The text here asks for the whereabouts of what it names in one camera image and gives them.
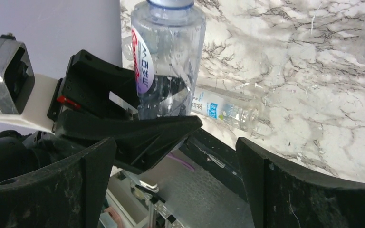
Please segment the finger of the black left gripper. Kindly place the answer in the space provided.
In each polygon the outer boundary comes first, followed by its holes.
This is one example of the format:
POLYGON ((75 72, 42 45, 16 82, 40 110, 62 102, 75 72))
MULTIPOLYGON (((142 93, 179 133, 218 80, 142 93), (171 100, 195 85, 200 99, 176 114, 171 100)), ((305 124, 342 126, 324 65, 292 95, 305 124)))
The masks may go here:
POLYGON ((154 85, 153 117, 188 114, 189 92, 183 79, 155 75, 154 85))
POLYGON ((58 118, 55 134, 83 146, 104 138, 116 142, 113 165, 141 174, 156 166, 202 127, 197 116, 168 116, 149 120, 99 119, 66 110, 58 118))

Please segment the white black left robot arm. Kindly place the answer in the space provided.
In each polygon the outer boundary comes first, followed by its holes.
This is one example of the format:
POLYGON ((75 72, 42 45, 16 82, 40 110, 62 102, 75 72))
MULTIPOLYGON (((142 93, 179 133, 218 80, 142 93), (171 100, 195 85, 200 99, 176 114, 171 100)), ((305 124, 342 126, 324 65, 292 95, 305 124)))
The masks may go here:
POLYGON ((65 77, 32 72, 27 51, 0 54, 0 121, 30 124, 33 135, 0 133, 0 183, 70 157, 111 138, 112 165, 135 174, 156 166, 175 146, 201 128, 195 116, 138 120, 110 101, 115 93, 138 105, 132 70, 105 62, 86 50, 74 54, 65 77))

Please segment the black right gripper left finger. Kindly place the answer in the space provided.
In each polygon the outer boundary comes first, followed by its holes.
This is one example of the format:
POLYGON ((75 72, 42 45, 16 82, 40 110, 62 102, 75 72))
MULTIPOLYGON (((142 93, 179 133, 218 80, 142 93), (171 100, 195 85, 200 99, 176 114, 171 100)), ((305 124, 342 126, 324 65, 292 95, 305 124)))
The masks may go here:
POLYGON ((116 143, 100 142, 0 185, 0 228, 98 226, 116 143))

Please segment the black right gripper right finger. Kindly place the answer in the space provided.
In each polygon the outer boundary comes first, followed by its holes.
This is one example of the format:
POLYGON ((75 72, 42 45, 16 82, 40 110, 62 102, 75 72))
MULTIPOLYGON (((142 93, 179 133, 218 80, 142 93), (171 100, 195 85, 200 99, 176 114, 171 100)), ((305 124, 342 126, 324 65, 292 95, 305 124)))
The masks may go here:
POLYGON ((257 228, 365 228, 365 183, 329 176, 240 137, 236 153, 257 228))

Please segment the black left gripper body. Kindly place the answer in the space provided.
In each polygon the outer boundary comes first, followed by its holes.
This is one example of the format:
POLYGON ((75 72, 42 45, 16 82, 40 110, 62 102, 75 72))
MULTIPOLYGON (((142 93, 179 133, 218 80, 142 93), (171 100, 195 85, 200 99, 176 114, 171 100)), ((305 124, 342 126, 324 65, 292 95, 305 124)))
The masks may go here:
POLYGON ((59 123, 64 111, 74 111, 106 121, 120 129, 139 129, 134 115, 110 100, 114 93, 136 108, 138 97, 132 70, 108 63, 82 49, 72 55, 63 78, 58 80, 47 117, 59 123))

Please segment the purple label Ganten bottle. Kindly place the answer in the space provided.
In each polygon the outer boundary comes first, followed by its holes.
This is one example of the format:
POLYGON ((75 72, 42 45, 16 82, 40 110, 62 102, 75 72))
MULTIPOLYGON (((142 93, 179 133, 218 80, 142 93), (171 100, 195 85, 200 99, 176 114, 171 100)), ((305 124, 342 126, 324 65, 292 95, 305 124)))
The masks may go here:
POLYGON ((192 0, 145 0, 134 6, 132 53, 141 120, 157 118, 153 117, 155 75, 184 80, 190 114, 205 30, 205 14, 192 0))

